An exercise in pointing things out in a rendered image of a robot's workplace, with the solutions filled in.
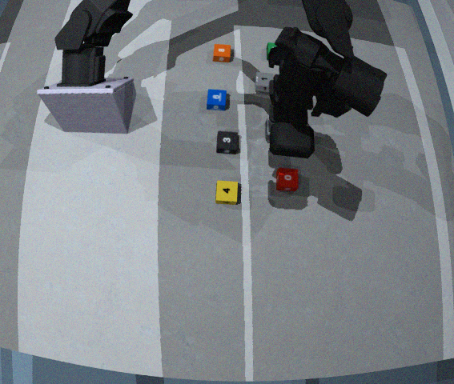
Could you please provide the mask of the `orange block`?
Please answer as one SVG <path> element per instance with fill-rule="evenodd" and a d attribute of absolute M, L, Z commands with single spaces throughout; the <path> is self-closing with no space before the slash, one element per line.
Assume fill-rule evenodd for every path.
<path fill-rule="evenodd" d="M 231 45 L 215 44 L 213 62 L 230 62 Z"/>

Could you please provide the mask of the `yellow block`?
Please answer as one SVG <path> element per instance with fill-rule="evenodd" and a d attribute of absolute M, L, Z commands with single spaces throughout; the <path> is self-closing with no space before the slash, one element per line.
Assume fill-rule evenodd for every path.
<path fill-rule="evenodd" d="M 216 183 L 216 204 L 236 205 L 238 194 L 238 182 L 217 181 Z"/>

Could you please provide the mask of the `green block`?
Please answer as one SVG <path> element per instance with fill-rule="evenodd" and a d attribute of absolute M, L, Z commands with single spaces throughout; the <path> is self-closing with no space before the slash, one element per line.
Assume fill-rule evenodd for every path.
<path fill-rule="evenodd" d="M 269 59 L 269 55 L 268 55 L 268 54 L 269 54 L 271 48 L 273 48 L 273 47 L 277 47 L 277 46 L 275 45 L 275 43 L 269 42 L 269 43 L 267 44 L 267 48 L 266 48 L 266 50 L 267 50 L 267 59 Z"/>

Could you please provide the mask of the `red block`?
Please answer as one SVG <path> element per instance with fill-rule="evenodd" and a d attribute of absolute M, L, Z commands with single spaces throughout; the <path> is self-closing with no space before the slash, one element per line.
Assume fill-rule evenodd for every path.
<path fill-rule="evenodd" d="M 276 171 L 276 189 L 296 191 L 299 188 L 299 173 L 296 169 L 279 168 Z"/>

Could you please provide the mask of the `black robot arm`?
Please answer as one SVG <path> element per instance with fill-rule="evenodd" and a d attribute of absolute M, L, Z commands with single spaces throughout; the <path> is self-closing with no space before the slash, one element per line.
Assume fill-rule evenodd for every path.
<path fill-rule="evenodd" d="M 323 113 L 338 118 L 352 108 L 370 116 L 380 101 L 387 74 L 353 54 L 348 32 L 352 10 L 345 0 L 302 2 L 312 30 L 344 58 L 298 27 L 284 27 L 275 40 L 276 46 L 288 51 L 284 75 L 303 89 L 321 84 L 322 94 L 315 96 L 311 116 Z M 109 46 L 112 35 L 120 33 L 133 16 L 129 5 L 130 0 L 82 0 L 78 4 L 54 39 L 57 50 L 63 50 L 62 82 L 57 87 L 87 87 L 106 81 L 103 47 Z"/>

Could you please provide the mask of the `blue block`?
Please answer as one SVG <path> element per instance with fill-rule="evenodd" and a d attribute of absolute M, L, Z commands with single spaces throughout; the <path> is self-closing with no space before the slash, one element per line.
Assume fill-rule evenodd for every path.
<path fill-rule="evenodd" d="M 211 90 L 207 93 L 207 110 L 225 110 L 226 90 Z"/>

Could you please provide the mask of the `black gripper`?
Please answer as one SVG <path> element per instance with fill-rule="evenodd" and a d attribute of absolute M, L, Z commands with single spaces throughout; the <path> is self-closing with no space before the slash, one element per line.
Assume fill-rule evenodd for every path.
<path fill-rule="evenodd" d="M 276 74 L 269 82 L 271 99 L 270 151 L 273 155 L 298 158 L 311 157 L 315 151 L 314 130 L 307 126 L 307 110 L 313 106 L 313 96 L 322 94 L 321 84 L 313 89 L 303 89 L 292 84 L 283 72 L 284 60 L 288 51 L 273 47 L 269 52 L 269 67 L 279 66 Z"/>

